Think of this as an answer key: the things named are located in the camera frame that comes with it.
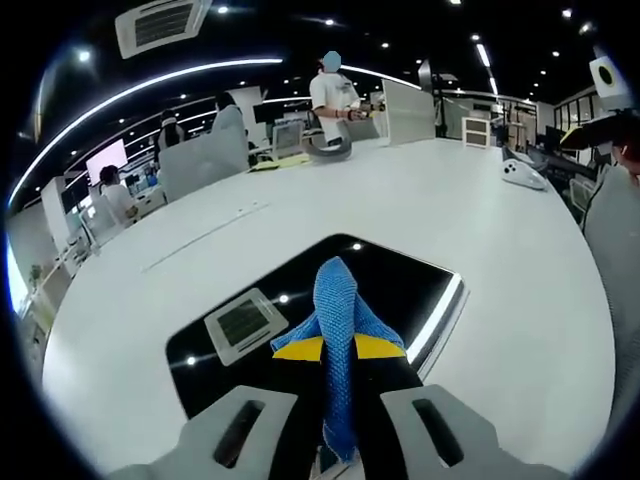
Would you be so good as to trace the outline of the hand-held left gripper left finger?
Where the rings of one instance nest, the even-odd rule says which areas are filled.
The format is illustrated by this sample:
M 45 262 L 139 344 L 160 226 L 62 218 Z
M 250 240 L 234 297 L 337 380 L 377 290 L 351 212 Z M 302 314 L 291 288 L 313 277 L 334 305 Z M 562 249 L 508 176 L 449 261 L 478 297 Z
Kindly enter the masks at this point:
M 111 479 L 307 479 L 321 436 L 324 340 L 276 350 L 265 389 L 237 386 L 182 427 L 177 444 Z

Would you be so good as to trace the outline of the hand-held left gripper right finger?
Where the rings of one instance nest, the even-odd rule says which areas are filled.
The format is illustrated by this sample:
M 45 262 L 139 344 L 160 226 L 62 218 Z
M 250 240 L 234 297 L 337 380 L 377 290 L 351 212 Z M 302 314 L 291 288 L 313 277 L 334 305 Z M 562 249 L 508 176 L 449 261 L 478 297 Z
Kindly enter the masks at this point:
M 354 429 L 368 479 L 563 479 L 500 447 L 494 425 L 439 385 L 425 385 L 405 352 L 358 334 Z

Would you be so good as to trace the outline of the person's right hand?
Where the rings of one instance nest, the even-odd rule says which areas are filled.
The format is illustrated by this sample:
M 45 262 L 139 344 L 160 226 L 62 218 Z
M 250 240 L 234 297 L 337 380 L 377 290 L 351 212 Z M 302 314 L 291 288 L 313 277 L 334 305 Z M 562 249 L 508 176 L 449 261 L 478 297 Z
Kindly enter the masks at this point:
M 630 175 L 638 177 L 640 174 L 639 148 L 628 142 L 624 145 L 615 145 L 613 154 L 616 161 L 622 165 Z

